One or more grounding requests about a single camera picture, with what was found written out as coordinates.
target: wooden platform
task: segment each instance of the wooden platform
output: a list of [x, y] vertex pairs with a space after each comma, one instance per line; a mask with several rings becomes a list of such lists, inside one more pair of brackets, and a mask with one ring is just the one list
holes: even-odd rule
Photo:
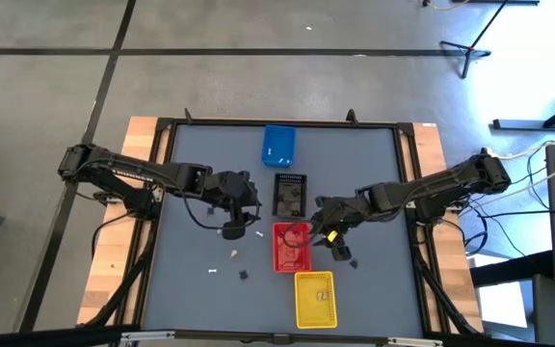
[[[121, 153], [147, 160], [153, 143], [156, 122], [157, 118], [155, 117], [132, 117]], [[433, 174], [446, 169], [436, 125], [415, 123], [414, 133], [422, 174]], [[414, 175], [410, 165], [410, 152], [406, 136], [402, 136], [402, 143], [407, 163], [407, 177], [413, 179]], [[159, 148], [157, 162], [161, 163], [163, 161], [165, 150], [163, 147]], [[130, 180], [129, 182], [140, 184], [138, 181]], [[125, 209], [121, 204], [109, 205], [106, 209], [104, 221], [124, 213]], [[458, 222], [457, 216], [452, 213], [447, 213], [444, 218], [451, 222]], [[120, 284], [131, 243], [133, 226], [134, 219], [124, 218], [102, 229], [80, 307], [78, 323], [84, 323], [92, 319]], [[483, 330], [481, 314], [477, 305], [470, 271], [468, 270], [460, 231], [450, 225], [436, 226], [434, 240], [444, 290], [468, 322], [481, 332]], [[421, 250], [424, 256], [427, 256], [423, 247]], [[440, 331], [434, 293], [427, 287], [427, 284], [426, 289], [432, 329], [433, 331]], [[125, 322], [131, 321], [135, 294], [136, 285], [133, 287], [131, 295], [128, 296]]]

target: yellow basket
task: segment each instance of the yellow basket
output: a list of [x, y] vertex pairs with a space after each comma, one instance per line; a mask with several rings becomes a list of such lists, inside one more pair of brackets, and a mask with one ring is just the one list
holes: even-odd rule
[[296, 273], [295, 302], [297, 328], [333, 329], [337, 327], [332, 272]]

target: red tray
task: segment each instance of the red tray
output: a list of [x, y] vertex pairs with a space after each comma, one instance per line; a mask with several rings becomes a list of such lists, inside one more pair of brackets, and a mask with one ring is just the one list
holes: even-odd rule
[[[278, 273], [310, 271], [309, 223], [274, 223], [274, 270]], [[305, 245], [292, 248], [284, 244]]]

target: blue container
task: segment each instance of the blue container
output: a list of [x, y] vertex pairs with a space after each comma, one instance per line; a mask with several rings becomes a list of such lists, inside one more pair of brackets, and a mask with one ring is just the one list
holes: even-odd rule
[[265, 126], [262, 144], [262, 162], [266, 166], [288, 168], [295, 160], [297, 129], [291, 126]]

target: gray floor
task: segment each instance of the gray floor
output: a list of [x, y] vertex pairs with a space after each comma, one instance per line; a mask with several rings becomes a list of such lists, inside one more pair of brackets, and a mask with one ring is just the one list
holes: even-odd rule
[[[125, 4], [0, 0], [0, 46], [111, 47]], [[495, 8], [435, 12], [418, 0], [139, 0], [124, 47], [437, 48], [442, 39], [469, 44]], [[492, 132], [488, 124], [555, 112], [555, 0], [508, 7], [481, 47], [494, 53], [473, 64], [464, 81], [457, 58], [122, 57], [95, 141], [118, 150], [130, 116], [181, 116], [184, 107], [195, 117], [341, 120], [354, 108], [361, 120], [435, 122], [448, 164], [480, 147], [515, 153], [554, 139]], [[83, 134], [105, 64], [106, 57], [0, 56], [0, 213], [8, 217], [0, 227], [0, 333], [13, 329], [62, 191], [57, 165]], [[507, 168], [525, 175], [524, 160]], [[488, 212], [526, 208], [537, 206], [517, 197]], [[74, 324], [102, 212], [95, 203], [75, 203], [39, 328]], [[525, 253], [550, 247], [546, 216], [502, 222]], [[462, 223], [467, 234], [480, 229], [472, 215]], [[490, 229], [487, 249], [517, 255], [497, 226]]]

